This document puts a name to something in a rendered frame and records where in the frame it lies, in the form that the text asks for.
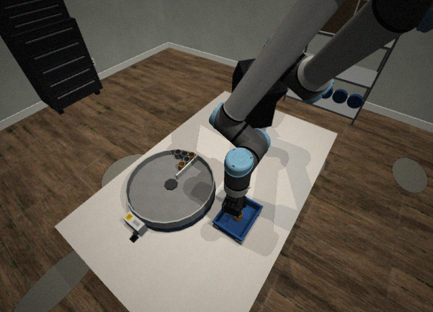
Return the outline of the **blue open crate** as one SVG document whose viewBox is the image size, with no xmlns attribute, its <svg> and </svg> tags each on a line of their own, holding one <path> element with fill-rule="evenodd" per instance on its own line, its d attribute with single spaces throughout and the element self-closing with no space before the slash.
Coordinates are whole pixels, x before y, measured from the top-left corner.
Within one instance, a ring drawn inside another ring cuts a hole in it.
<svg viewBox="0 0 433 312">
<path fill-rule="evenodd" d="M 224 209 L 219 211 L 217 216 L 213 219 L 212 226 L 216 229 L 222 231 L 230 238 L 233 238 L 238 244 L 242 244 L 245 239 L 246 234 L 249 229 L 252 227 L 256 218 L 262 211 L 262 207 L 257 202 L 246 198 L 247 206 L 243 208 L 243 217 L 242 220 L 237 222 L 233 219 L 233 215 L 228 215 L 224 212 Z"/>
</svg>

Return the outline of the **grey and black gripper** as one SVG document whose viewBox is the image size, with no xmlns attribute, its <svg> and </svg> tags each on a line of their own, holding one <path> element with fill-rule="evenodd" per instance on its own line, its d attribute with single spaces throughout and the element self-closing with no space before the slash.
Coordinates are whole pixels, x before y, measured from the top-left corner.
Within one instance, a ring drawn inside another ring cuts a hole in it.
<svg viewBox="0 0 433 312">
<path fill-rule="evenodd" d="M 230 201 L 228 201 L 228 200 L 230 200 Z M 224 212 L 227 213 L 227 216 L 230 214 L 230 215 L 235 216 L 235 218 L 236 217 L 238 218 L 240 215 L 239 212 L 242 211 L 242 209 L 246 207 L 247 201 L 248 200 L 246 200 L 246 196 L 238 198 L 238 200 L 237 200 L 237 198 L 232 198 L 226 194 L 225 199 L 222 203 L 222 211 L 224 209 Z M 232 202 L 234 202 L 234 203 L 232 203 Z"/>
</svg>

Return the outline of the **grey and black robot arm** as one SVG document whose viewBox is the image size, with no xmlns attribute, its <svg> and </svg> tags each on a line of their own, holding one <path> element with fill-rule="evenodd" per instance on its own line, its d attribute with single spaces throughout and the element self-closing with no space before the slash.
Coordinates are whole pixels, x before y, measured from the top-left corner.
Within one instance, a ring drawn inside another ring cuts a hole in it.
<svg viewBox="0 0 433 312">
<path fill-rule="evenodd" d="M 228 100 L 210 115 L 213 128 L 236 147 L 224 161 L 227 195 L 247 194 L 251 174 L 271 145 L 264 130 L 244 121 L 267 92 L 282 82 L 313 104 L 332 88 L 332 78 L 389 42 L 414 28 L 433 29 L 433 0 L 369 0 L 314 57 L 307 57 L 303 49 L 345 1 L 297 0 Z"/>
</svg>

